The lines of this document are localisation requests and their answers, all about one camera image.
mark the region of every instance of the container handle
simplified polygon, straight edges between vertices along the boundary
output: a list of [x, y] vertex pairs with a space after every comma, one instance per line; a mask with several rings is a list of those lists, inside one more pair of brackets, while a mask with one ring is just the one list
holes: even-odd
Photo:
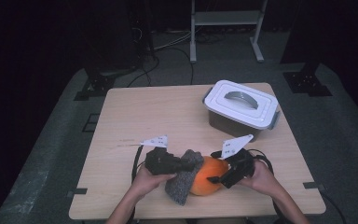
[[255, 100], [255, 98], [242, 91], [230, 91], [225, 95], [225, 98], [227, 99], [239, 98], [249, 103], [249, 105], [251, 105], [252, 108], [254, 109], [258, 108], [257, 100]]

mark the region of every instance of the wooden table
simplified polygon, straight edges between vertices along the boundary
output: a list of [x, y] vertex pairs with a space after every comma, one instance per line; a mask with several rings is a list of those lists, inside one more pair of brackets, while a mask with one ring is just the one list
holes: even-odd
[[[273, 94], [267, 83], [251, 88]], [[224, 140], [233, 138], [211, 127], [208, 110], [201, 102], [212, 85], [112, 89], [107, 93], [89, 147], [69, 216], [72, 219], [106, 219], [131, 184], [133, 160], [142, 140], [168, 135], [168, 152], [181, 157], [187, 149], [210, 155]], [[272, 131], [265, 130], [246, 148], [263, 151], [275, 175], [305, 214], [321, 214], [324, 201], [313, 182], [284, 114]], [[152, 147], [144, 147], [140, 162]], [[185, 206], [173, 202], [164, 184], [147, 194], [136, 206], [135, 218], [251, 217], [274, 215], [270, 197], [251, 189], [221, 188], [209, 196], [189, 195]]]

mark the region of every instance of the dark background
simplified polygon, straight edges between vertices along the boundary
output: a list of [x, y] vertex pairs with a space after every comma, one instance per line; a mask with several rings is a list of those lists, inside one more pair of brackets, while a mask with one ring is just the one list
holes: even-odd
[[[0, 1], [0, 206], [72, 75], [85, 63], [139, 65], [135, 61], [142, 46], [132, 44], [130, 27], [120, 20], [129, 26], [144, 23], [140, 1], [127, 2], [128, 20], [121, 10], [112, 13], [121, 19], [112, 21], [104, 17], [109, 8], [115, 11], [124, 2], [110, 1], [109, 7], [91, 6], [90, 1], [67, 3]], [[269, 0], [263, 30], [281, 32], [294, 25], [282, 62], [325, 63], [338, 73], [358, 104], [358, 1], [300, 3]], [[189, 0], [151, 0], [150, 4], [153, 30], [189, 28]], [[197, 8], [203, 10], [208, 4], [216, 10], [259, 7], [254, 1], [199, 0]], [[103, 9], [104, 13], [93, 13]], [[121, 28], [107, 29], [112, 24]], [[129, 44], [120, 49], [120, 41], [126, 40]]]

